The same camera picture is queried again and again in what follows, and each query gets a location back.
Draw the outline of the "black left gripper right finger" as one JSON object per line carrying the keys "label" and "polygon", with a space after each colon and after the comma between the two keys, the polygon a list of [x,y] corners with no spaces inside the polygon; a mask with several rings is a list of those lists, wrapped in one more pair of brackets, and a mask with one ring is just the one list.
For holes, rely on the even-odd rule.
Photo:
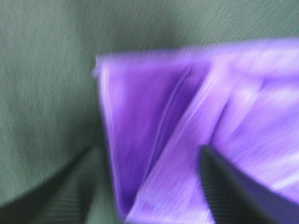
{"label": "black left gripper right finger", "polygon": [[299,205],[257,183],[210,145],[200,147],[199,175],[217,224],[297,224]]}

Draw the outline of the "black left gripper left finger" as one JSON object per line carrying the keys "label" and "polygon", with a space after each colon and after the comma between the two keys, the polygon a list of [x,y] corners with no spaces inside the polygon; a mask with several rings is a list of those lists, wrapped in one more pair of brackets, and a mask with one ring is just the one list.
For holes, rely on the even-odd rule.
{"label": "black left gripper left finger", "polygon": [[2,224],[83,224],[98,182],[99,148],[88,147],[50,179],[0,207]]}

